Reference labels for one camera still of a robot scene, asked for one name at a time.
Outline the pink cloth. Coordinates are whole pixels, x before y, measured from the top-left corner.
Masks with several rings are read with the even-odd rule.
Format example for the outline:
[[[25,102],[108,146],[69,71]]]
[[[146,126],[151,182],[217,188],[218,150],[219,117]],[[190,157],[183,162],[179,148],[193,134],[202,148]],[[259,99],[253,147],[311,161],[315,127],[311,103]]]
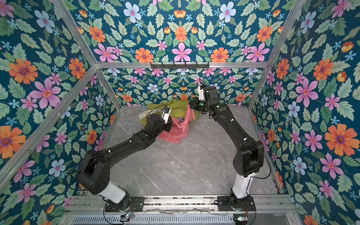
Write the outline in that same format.
[[[163,131],[158,137],[163,141],[179,143],[188,135],[191,122],[197,118],[194,110],[191,109],[190,106],[187,106],[183,121],[173,116],[171,116],[171,119],[172,127],[170,131]]]

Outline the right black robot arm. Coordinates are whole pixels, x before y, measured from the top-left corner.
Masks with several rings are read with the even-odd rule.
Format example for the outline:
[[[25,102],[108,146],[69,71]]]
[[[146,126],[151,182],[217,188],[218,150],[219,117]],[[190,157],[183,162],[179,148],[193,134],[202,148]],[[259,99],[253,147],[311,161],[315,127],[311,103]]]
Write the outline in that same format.
[[[229,200],[218,204],[229,204],[234,210],[239,211],[251,204],[249,188],[252,180],[260,171],[264,163],[264,144],[255,141],[237,122],[230,107],[220,103],[217,90],[214,86],[199,85],[198,97],[190,101],[190,108],[207,114],[210,119],[217,122],[232,140],[236,155],[233,166],[237,173],[235,183],[231,188]]]

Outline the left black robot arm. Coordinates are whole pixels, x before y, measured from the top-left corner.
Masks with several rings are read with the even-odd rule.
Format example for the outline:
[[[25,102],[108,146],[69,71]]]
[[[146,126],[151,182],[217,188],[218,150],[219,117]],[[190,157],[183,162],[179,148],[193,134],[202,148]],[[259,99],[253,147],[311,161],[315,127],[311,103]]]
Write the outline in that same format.
[[[128,140],[100,151],[90,150],[81,162],[76,180],[93,195],[107,200],[109,206],[120,212],[130,207],[130,194],[110,179],[110,171],[130,155],[145,150],[164,131],[172,128],[170,113],[151,114],[145,127]]]

